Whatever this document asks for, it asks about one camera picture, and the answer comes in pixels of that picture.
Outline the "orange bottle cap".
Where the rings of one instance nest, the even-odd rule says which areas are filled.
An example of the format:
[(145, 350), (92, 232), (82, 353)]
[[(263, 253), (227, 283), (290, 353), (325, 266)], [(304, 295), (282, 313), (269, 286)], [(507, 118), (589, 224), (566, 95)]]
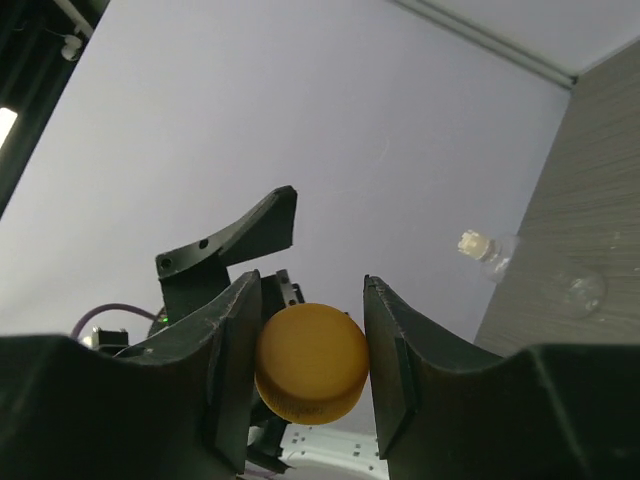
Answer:
[(274, 314), (255, 353), (255, 385), (267, 407), (296, 424), (323, 425), (347, 415), (369, 375), (365, 335), (346, 313), (303, 303)]

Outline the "white bottle cap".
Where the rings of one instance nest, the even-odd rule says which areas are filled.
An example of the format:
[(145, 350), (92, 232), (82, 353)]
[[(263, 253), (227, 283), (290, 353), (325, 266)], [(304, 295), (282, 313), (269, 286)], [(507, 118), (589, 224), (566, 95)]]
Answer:
[(460, 253), (481, 261), (491, 251), (493, 243), (488, 236), (467, 230), (462, 233), (457, 248)]

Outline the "clear bottle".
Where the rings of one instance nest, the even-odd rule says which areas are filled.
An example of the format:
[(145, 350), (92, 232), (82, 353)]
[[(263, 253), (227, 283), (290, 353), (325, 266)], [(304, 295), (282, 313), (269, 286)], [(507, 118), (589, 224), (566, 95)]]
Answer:
[(583, 318), (606, 297), (606, 284), (598, 273), (517, 235), (481, 235), (470, 256), (480, 263), (486, 278), (518, 287), (525, 298), (557, 314)]

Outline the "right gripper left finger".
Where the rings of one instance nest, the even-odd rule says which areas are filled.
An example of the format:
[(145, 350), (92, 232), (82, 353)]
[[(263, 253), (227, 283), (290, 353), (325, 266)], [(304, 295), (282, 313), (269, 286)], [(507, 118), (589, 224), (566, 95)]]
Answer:
[(2, 477), (236, 477), (261, 306), (253, 271), (115, 357), (66, 336), (3, 338)]

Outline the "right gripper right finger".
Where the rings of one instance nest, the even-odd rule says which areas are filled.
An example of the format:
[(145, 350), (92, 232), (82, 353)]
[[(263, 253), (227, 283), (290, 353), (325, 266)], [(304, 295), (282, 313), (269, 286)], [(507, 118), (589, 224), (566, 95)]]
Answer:
[(380, 456), (393, 479), (635, 479), (639, 350), (485, 351), (364, 281)]

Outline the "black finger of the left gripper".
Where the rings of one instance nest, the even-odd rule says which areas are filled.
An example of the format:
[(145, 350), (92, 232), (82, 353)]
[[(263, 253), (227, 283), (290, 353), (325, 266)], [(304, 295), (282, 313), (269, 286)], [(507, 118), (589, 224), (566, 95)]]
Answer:
[(164, 307), (181, 320), (211, 302), (230, 284), (230, 266), (290, 248), (297, 191), (279, 187), (239, 220), (191, 244), (156, 257)]

